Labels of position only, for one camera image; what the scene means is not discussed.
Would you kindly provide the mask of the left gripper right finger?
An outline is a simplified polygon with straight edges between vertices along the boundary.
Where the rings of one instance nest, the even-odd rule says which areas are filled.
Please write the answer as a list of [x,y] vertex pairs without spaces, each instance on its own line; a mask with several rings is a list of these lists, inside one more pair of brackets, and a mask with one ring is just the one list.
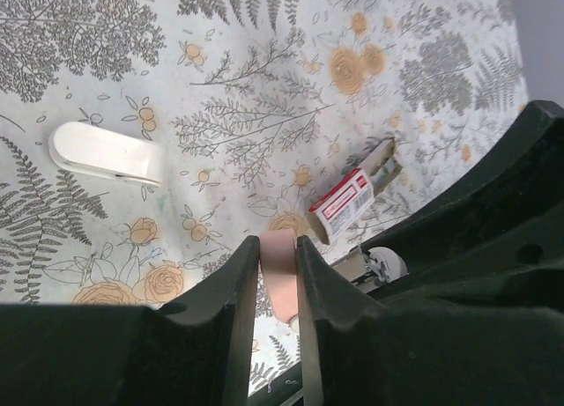
[[307,405],[562,404],[562,314],[385,306],[309,238],[298,239],[295,260]]

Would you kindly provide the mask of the red white staple box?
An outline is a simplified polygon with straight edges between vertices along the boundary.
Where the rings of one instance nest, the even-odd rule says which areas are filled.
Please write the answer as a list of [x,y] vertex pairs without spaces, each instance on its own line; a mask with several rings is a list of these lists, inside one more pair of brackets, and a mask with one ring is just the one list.
[[334,243],[400,173],[393,138],[383,139],[356,167],[307,212],[308,222],[324,244]]

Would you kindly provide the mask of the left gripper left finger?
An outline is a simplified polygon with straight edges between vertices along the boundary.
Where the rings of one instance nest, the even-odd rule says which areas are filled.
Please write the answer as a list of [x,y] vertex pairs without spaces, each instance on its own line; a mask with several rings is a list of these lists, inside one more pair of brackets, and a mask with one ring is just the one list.
[[243,405],[259,239],[159,309],[4,305],[4,405]]

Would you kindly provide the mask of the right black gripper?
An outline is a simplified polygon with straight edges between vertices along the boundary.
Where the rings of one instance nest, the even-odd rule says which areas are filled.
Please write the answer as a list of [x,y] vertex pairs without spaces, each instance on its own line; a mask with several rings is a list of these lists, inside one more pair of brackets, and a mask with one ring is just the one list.
[[534,100],[462,179],[332,268],[348,309],[563,308],[563,109]]

